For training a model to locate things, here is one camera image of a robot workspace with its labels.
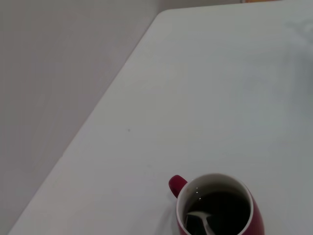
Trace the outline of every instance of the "table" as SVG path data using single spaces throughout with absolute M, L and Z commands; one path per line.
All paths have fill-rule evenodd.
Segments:
M 286 23 L 311 13 L 159 14 L 10 235 L 176 235 L 168 180 L 209 172 L 246 183 L 267 235 L 312 234 L 313 80 L 286 60 Z

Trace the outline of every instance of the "white surface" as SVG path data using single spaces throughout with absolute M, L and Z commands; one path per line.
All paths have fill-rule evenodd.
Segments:
M 0 1 L 0 235 L 16 222 L 155 16 L 217 2 Z
M 168 180 L 209 172 L 245 182 L 267 235 L 311 235 L 313 82 L 290 72 L 285 28 L 311 13 L 161 13 L 10 235 L 176 234 Z

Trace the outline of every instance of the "wall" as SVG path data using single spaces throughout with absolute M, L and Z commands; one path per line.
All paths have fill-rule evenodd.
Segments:
M 0 4 L 3 235 L 62 156 L 157 13 L 208 3 L 3 0 Z

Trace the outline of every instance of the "mug handle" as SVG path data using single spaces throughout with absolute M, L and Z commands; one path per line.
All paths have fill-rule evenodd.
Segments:
M 168 182 L 168 186 L 170 190 L 174 194 L 175 197 L 178 197 L 181 189 L 185 186 L 187 181 L 179 175 L 174 175 L 170 181 Z

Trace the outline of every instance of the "mug rim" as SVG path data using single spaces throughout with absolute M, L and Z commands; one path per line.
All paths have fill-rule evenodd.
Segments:
M 249 216 L 249 220 L 248 222 L 246 223 L 245 227 L 242 229 L 242 231 L 240 233 L 238 233 L 237 235 L 242 235 L 247 229 L 248 227 L 250 226 L 251 224 L 251 221 L 252 221 L 252 217 L 253 217 L 253 213 L 254 213 L 254 204 L 253 204 L 253 199 L 252 199 L 252 195 L 249 191 L 249 189 L 247 188 L 247 186 L 241 181 L 239 180 L 238 178 L 234 177 L 234 176 L 230 176 L 230 175 L 227 175 L 227 174 L 221 174 L 221 173 L 209 173 L 209 174 L 204 174 L 204 175 L 201 175 L 199 177 L 196 177 L 194 178 L 193 180 L 191 181 L 188 181 L 184 187 L 182 187 L 181 191 L 179 192 L 179 195 L 177 197 L 177 202 L 176 202 L 176 218 L 177 218 L 177 221 L 179 223 L 179 226 L 181 227 L 181 229 L 187 234 L 187 235 L 191 235 L 187 229 L 185 228 L 185 226 L 183 225 L 180 217 L 179 217 L 179 203 L 180 203 L 180 200 L 181 200 L 181 197 L 183 195 L 183 193 L 186 191 L 186 188 L 189 186 L 189 184 L 194 181 L 194 180 L 197 180 L 201 177 L 205 177 L 205 176 L 213 176 L 213 175 L 216 175 L 216 176 L 226 176 L 226 177 L 229 177 L 235 181 L 237 181 L 237 183 L 239 183 L 243 189 L 246 191 L 247 195 L 248 195 L 248 198 L 249 198 L 249 204 L 250 204 L 250 216 Z

